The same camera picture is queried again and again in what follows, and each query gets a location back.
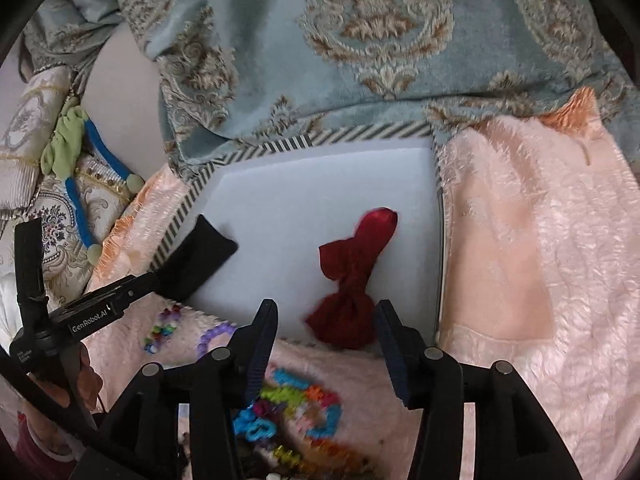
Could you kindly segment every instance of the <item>black and white striped trim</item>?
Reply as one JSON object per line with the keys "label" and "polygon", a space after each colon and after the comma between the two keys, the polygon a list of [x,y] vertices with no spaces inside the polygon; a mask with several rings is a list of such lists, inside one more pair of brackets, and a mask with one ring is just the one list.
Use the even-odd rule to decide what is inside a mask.
{"label": "black and white striped trim", "polygon": [[209,161],[196,179],[191,181],[191,187],[185,195],[182,203],[171,220],[169,227],[160,241],[158,250],[151,262],[151,269],[158,269],[166,260],[174,244],[175,237],[184,223],[185,218],[207,185],[214,172],[235,162],[251,160],[271,153],[290,152],[303,150],[313,146],[337,144],[338,142],[354,142],[356,140],[381,140],[381,139],[418,139],[431,135],[431,126],[427,121],[412,121],[407,123],[369,124],[364,126],[348,126],[338,130],[322,130],[311,134],[277,139],[265,142],[260,146],[241,148],[228,155],[220,156]]}

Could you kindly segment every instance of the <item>black cable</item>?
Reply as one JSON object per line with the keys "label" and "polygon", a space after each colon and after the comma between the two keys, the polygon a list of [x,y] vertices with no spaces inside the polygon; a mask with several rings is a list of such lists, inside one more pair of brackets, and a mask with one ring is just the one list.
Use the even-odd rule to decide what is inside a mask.
{"label": "black cable", "polygon": [[100,407],[102,408],[103,413],[107,413],[107,410],[104,409],[104,402],[102,402],[102,397],[98,394],[98,400],[100,401]]}
{"label": "black cable", "polygon": [[20,370],[20,367],[12,360],[0,346],[0,375],[18,391],[24,399],[36,410],[52,420],[67,433],[76,437],[85,446],[95,449],[105,457],[131,469],[149,480],[174,480],[172,475],[158,466],[141,460],[128,449],[118,446],[104,438],[97,431],[81,424],[73,417],[68,416],[65,409],[51,399],[36,383]]}

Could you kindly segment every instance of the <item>silver rivet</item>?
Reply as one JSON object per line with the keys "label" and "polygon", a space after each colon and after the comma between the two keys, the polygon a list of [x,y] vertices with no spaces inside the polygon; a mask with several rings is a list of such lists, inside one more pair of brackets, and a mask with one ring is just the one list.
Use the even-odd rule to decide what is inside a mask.
{"label": "silver rivet", "polygon": [[442,359],[442,355],[443,355],[442,350],[440,350],[435,346],[430,346],[424,351],[424,356],[427,359],[432,359],[434,361],[437,361],[438,359]]}
{"label": "silver rivet", "polygon": [[149,363],[142,368],[142,374],[146,377],[153,377],[160,371],[160,367],[156,363]]}
{"label": "silver rivet", "polygon": [[231,350],[226,346],[219,346],[218,348],[214,348],[211,351],[211,357],[213,357],[216,361],[224,361],[225,359],[229,359],[231,356]]}
{"label": "silver rivet", "polygon": [[495,369],[498,370],[501,374],[505,375],[509,375],[511,372],[513,372],[513,366],[511,366],[511,363],[508,363],[507,361],[496,362]]}

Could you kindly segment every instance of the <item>person's arm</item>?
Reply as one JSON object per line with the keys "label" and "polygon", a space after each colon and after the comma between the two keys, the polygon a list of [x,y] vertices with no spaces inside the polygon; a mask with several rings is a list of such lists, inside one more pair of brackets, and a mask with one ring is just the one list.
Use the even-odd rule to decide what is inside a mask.
{"label": "person's arm", "polygon": [[[89,353],[81,345],[82,368],[78,374],[78,393],[89,410],[94,410],[102,378],[91,368]],[[61,406],[68,406],[68,393],[55,384],[34,380]],[[25,420],[20,423],[15,454],[38,480],[66,480],[76,461],[57,425],[44,417],[33,406],[24,403]]]}

